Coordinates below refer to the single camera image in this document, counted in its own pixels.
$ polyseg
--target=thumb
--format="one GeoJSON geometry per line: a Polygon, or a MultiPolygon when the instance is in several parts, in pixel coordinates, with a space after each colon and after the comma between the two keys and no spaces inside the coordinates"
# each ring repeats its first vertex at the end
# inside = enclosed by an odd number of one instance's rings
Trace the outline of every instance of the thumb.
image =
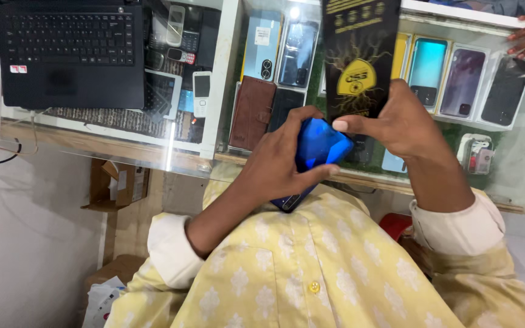
{"type": "Polygon", "coordinates": [[[368,118],[362,115],[345,115],[337,118],[332,126],[339,132],[365,134],[378,139],[383,131],[383,122],[378,118],[368,118]]]}
{"type": "Polygon", "coordinates": [[[339,166],[336,164],[320,165],[312,168],[307,172],[298,173],[295,176],[295,185],[299,191],[303,191],[314,184],[318,184],[322,180],[329,178],[332,175],[339,173],[339,166]]]}

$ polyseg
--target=touchpad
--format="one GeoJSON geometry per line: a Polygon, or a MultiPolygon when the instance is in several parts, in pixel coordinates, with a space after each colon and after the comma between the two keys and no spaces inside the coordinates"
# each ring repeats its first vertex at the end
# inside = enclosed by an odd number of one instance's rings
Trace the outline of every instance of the touchpad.
{"type": "Polygon", "coordinates": [[[49,96],[72,95],[77,93],[77,72],[55,69],[47,72],[46,94],[49,96]]]}

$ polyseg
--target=fingernail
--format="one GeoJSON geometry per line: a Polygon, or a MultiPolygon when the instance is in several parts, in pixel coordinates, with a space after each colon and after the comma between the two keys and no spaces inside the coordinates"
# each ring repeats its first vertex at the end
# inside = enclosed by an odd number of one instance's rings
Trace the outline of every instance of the fingernail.
{"type": "Polygon", "coordinates": [[[332,166],[332,167],[330,168],[330,175],[331,175],[331,176],[334,176],[334,175],[336,175],[336,174],[338,174],[338,173],[339,173],[339,168],[338,168],[337,166],[332,166]]]}
{"type": "Polygon", "coordinates": [[[348,122],[346,121],[334,121],[331,126],[337,131],[345,132],[348,130],[348,122]]]}

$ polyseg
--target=laptop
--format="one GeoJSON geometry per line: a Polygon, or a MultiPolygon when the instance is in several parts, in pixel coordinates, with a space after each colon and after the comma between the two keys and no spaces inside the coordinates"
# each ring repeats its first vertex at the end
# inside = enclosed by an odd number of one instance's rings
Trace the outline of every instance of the laptop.
{"type": "Polygon", "coordinates": [[[0,58],[7,106],[144,106],[137,0],[0,0],[0,58]]]}

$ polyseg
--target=black cable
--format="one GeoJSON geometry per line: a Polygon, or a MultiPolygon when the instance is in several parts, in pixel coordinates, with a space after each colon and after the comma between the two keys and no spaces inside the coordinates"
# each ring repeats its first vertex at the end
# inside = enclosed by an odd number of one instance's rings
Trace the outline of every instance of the black cable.
{"type": "MultiPolygon", "coordinates": [[[[19,140],[18,140],[18,138],[14,138],[14,139],[15,139],[15,142],[18,143],[18,151],[17,151],[17,152],[19,153],[19,152],[22,151],[22,145],[19,144],[19,140]]],[[[0,164],[3,164],[3,163],[6,163],[6,162],[9,162],[10,160],[12,160],[12,159],[14,159],[14,158],[16,158],[16,157],[18,157],[18,154],[14,154],[13,156],[11,156],[11,157],[8,158],[8,159],[0,160],[0,164]]]]}

